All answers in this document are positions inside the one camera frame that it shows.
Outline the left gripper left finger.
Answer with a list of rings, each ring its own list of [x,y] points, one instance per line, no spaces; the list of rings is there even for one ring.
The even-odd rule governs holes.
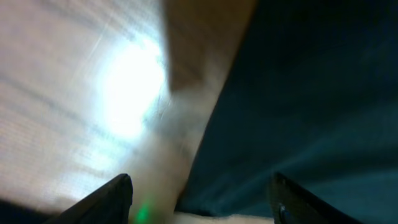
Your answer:
[[[119,174],[44,224],[128,224],[133,187],[127,174]]]

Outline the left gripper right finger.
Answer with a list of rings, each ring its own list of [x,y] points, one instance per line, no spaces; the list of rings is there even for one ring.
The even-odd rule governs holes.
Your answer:
[[[268,198],[275,224],[361,224],[280,172],[271,178]]]

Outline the black t-shirt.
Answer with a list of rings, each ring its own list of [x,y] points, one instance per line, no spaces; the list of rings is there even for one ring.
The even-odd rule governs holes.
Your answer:
[[[291,218],[276,173],[397,222],[397,1],[259,1],[176,211]]]

